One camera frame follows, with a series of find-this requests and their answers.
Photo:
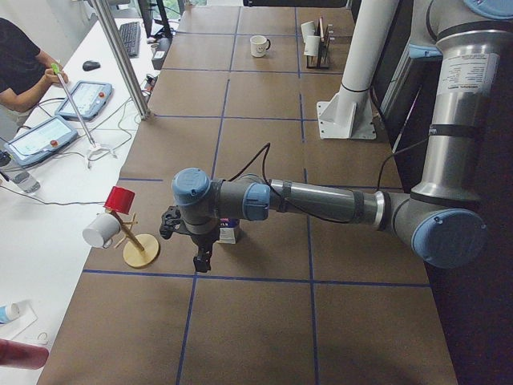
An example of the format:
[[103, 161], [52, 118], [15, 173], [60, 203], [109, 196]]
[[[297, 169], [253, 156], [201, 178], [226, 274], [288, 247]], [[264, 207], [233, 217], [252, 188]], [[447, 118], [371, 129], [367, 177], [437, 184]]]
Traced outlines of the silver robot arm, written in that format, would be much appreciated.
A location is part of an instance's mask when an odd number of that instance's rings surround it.
[[422, 179], [410, 193], [365, 193], [264, 176], [212, 179], [186, 168], [172, 180], [174, 205], [160, 235], [189, 236], [198, 272], [210, 270], [224, 218], [263, 221], [270, 211], [370, 224], [396, 235], [425, 262], [454, 268], [475, 259], [487, 238], [476, 213], [475, 165], [500, 56], [512, 42], [509, 1], [416, 1], [410, 56], [442, 57]]

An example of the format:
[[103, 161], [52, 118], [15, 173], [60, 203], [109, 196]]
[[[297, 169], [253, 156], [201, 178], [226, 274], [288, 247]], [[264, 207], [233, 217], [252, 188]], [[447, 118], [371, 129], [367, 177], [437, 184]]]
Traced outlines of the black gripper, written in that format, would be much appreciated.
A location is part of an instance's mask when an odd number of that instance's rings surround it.
[[168, 210], [161, 216], [160, 236], [168, 240], [173, 233], [189, 236], [193, 243], [198, 247], [198, 252], [193, 258], [195, 270], [198, 273], [207, 273], [212, 269], [211, 257], [213, 244], [219, 239], [220, 226], [219, 221], [214, 220], [213, 225], [207, 225], [206, 233], [198, 233], [197, 230], [191, 231], [192, 226], [187, 227], [185, 219], [177, 206], [169, 206]]

